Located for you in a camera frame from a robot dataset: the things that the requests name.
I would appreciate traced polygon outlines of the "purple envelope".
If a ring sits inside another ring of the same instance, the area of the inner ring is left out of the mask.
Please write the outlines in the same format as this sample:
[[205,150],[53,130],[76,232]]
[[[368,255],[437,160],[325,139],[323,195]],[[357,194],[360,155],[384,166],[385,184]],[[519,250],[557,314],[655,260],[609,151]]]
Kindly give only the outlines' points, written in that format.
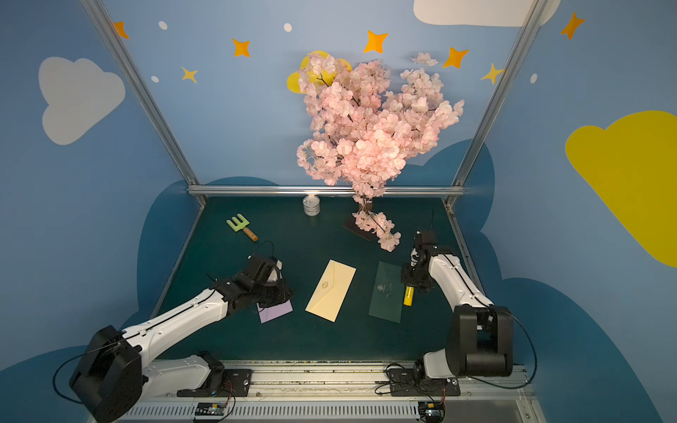
[[257,313],[261,324],[266,324],[274,319],[283,317],[293,310],[292,301],[285,301],[284,303],[266,308],[257,306]]

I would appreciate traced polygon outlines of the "dark green envelope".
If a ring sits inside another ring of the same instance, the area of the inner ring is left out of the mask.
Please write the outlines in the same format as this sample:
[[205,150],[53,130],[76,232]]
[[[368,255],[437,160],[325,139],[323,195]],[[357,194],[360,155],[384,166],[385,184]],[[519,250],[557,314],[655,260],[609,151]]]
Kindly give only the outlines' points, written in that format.
[[401,267],[380,262],[368,314],[371,317],[399,324],[404,297],[405,285],[401,281]]

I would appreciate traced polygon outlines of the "cream yellow envelope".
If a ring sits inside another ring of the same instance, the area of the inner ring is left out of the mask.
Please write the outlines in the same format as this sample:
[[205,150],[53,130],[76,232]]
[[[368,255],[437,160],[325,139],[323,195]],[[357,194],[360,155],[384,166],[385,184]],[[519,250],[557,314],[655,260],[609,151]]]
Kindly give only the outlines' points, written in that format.
[[305,310],[335,323],[356,269],[330,260]]

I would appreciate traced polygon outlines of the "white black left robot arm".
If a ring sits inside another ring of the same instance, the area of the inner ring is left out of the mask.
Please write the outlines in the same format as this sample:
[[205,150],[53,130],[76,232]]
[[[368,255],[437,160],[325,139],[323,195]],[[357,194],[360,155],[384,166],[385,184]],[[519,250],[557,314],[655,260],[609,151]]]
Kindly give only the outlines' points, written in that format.
[[276,257],[251,255],[243,271],[215,280],[193,299],[141,324],[97,331],[79,356],[69,386],[98,422],[113,422],[140,400],[175,393],[216,397],[227,387],[224,365],[209,352],[158,361],[202,328],[256,304],[271,308],[293,296]]

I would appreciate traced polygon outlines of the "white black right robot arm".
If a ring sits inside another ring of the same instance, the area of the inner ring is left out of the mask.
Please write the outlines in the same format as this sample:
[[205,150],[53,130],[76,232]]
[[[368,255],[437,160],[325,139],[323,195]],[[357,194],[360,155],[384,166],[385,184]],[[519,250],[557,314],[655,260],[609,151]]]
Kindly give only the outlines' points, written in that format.
[[513,369],[511,312],[496,306],[463,269],[460,259],[437,245],[435,233],[419,231],[414,236],[410,262],[402,266],[407,288],[405,304],[413,292],[427,293],[439,287],[452,310],[446,346],[424,354],[418,370],[428,379],[455,376],[507,377]]

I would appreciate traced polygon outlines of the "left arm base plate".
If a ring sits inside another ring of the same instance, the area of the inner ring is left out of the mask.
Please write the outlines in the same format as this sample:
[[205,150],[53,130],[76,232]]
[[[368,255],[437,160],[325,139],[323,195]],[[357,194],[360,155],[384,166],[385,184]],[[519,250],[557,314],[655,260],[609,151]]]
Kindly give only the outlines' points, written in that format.
[[193,390],[181,390],[176,393],[179,398],[216,398],[248,396],[253,371],[248,368],[224,369],[212,371],[206,381]]

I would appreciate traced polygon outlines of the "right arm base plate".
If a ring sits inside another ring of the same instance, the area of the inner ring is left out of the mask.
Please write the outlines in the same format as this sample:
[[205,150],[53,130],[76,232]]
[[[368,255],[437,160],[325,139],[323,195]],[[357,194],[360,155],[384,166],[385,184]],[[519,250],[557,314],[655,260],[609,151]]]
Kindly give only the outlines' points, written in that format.
[[387,368],[389,393],[393,397],[459,397],[461,390],[456,378],[431,379],[412,368]]

